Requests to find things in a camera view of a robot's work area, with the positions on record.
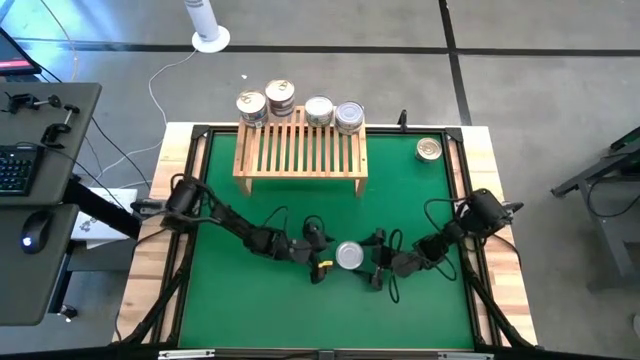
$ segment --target gray desk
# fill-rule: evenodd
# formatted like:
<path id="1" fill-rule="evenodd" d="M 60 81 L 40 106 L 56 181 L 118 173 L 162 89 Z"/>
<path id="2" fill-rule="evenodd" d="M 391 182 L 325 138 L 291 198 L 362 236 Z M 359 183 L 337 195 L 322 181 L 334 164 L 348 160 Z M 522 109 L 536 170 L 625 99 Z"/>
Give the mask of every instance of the gray desk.
<path id="1" fill-rule="evenodd" d="M 65 146 L 61 152 L 72 159 L 77 158 L 91 122 L 98 97 L 102 91 L 100 84 L 38 84 L 38 83 L 0 83 L 0 107 L 6 106 L 7 92 L 10 95 L 29 93 L 40 100 L 46 100 L 52 94 L 58 95 L 62 104 L 73 104 L 80 113 L 69 121 L 71 132 L 60 135 Z M 67 116 L 64 109 L 41 106 L 40 110 L 20 109 L 17 114 L 0 113 L 0 144 L 13 145 L 19 141 L 40 144 L 47 126 L 62 123 Z M 29 196 L 1 197 L 0 206 L 55 205 L 60 203 L 73 170 L 73 161 L 60 154 L 45 151 L 38 174 Z"/>
<path id="2" fill-rule="evenodd" d="M 71 230 L 78 216 L 77 205 L 53 208 L 53 223 L 45 248 L 33 255 L 20 248 L 20 231 L 38 208 L 0 210 L 0 319 L 2 325 L 36 325 L 44 317 L 60 270 Z"/>

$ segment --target metal stand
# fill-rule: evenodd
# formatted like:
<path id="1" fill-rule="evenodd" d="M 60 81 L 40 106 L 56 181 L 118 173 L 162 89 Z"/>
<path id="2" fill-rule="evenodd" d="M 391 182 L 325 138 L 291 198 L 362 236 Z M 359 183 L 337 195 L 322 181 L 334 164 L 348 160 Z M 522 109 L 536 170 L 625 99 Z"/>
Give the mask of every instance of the metal stand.
<path id="1" fill-rule="evenodd" d="M 572 190 L 580 190 L 585 205 L 590 207 L 590 193 L 597 183 L 598 186 L 604 186 L 611 183 L 637 182 L 640 180 L 637 176 L 615 176 L 606 177 L 606 175 L 622 170 L 640 156 L 640 128 L 635 129 L 617 140 L 610 147 L 614 150 L 610 155 L 601 159 L 599 162 L 582 171 L 580 174 L 565 181 L 560 186 L 551 190 L 555 197 L 564 197 Z M 603 274 L 602 279 L 592 281 L 588 288 L 591 291 L 598 291 L 613 287 L 627 287 L 640 284 L 640 271 L 632 261 L 626 243 L 632 242 L 633 238 L 629 229 L 635 225 L 635 216 L 619 217 L 600 217 L 589 208 L 589 216 L 595 224 L 598 237 L 602 241 L 604 247 L 608 250 L 608 260 L 613 265 L 616 273 L 613 275 Z M 640 226 L 632 232 L 637 234 Z"/>

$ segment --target green tabletop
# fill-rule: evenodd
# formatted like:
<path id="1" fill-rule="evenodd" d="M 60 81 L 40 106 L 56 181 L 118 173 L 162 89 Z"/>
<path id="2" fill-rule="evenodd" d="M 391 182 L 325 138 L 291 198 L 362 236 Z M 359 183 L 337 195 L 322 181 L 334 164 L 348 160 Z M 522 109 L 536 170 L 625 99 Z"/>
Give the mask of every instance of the green tabletop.
<path id="1" fill-rule="evenodd" d="M 403 248 L 433 233 L 422 210 L 425 200 L 451 197 L 445 159 L 421 163 L 414 157 L 420 135 L 368 135 L 369 181 L 356 198 L 353 180 L 257 180 L 250 197 L 232 176 L 236 136 L 213 138 L 207 183 L 222 201 L 255 224 L 278 206 L 289 207 L 287 232 L 301 237 L 308 215 L 322 217 L 337 239 L 323 253 L 334 259 L 343 241 L 360 241 L 383 228 L 404 232 Z M 434 138 L 442 141 L 439 134 Z M 451 205 L 435 203 L 439 224 L 452 218 Z M 284 214 L 271 226 L 279 227 Z M 460 275 L 457 249 L 449 253 Z M 452 273 L 447 264 L 444 272 Z M 324 282 L 312 285 L 303 265 L 252 255 L 224 229 L 198 232 L 180 347 L 470 349 L 471 326 L 461 276 L 451 282 L 436 270 L 398 279 L 400 303 L 387 290 L 372 291 L 336 264 Z"/>

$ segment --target gray floor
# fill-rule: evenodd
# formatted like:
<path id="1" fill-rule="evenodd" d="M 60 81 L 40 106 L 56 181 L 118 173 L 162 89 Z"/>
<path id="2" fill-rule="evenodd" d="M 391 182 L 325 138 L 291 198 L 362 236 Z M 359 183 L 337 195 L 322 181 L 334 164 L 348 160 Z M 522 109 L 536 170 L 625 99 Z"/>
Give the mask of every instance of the gray floor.
<path id="1" fill-rule="evenodd" d="M 193 33 L 180 1 L 48 3 L 76 40 L 188 44 Z M 459 47 L 640 49 L 640 4 L 634 1 L 448 4 Z M 445 46 L 437 0 L 215 0 L 213 6 L 235 45 Z M 15 37 L 64 39 L 36 0 L 16 1 L 1 25 Z M 69 79 L 69 52 L 41 46 L 30 54 Z M 151 146 L 162 136 L 147 82 L 162 66 L 187 55 L 79 53 L 78 81 L 102 83 L 96 118 L 125 151 Z M 577 194 L 564 200 L 549 194 L 640 124 L 640 58 L 463 56 L 460 62 L 472 122 L 490 127 L 505 194 L 525 203 L 514 231 L 539 343 L 554 350 L 640 357 L 640 339 L 630 324 L 631 314 L 640 312 L 640 294 L 586 290 L 603 266 L 594 229 Z M 277 77 L 293 80 L 299 98 L 323 93 L 336 101 L 359 101 L 375 123 L 395 122 L 407 109 L 413 124 L 460 124 L 446 55 L 197 54 L 154 80 L 154 89 L 169 121 L 230 121 L 240 89 Z M 89 137 L 103 166 L 119 158 L 95 129 Z M 150 178 L 157 151 L 134 160 Z M 88 149 L 80 161 L 97 172 Z M 139 177 L 122 163 L 104 180 L 117 187 Z M 53 317 L 35 328 L 0 328 L 0 352 L 108 343 L 125 278 L 82 275 L 69 294 L 83 309 L 77 322 Z M 32 342 L 37 347 L 17 340 L 26 336 L 38 339 Z"/>

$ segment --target monitor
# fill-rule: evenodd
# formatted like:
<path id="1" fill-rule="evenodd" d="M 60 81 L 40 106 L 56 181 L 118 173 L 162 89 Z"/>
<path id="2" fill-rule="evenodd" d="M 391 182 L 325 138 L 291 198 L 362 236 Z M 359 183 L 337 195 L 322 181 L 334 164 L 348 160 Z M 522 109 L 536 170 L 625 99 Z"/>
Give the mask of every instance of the monitor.
<path id="1" fill-rule="evenodd" d="M 42 69 L 0 28 L 0 76 L 40 74 Z"/>

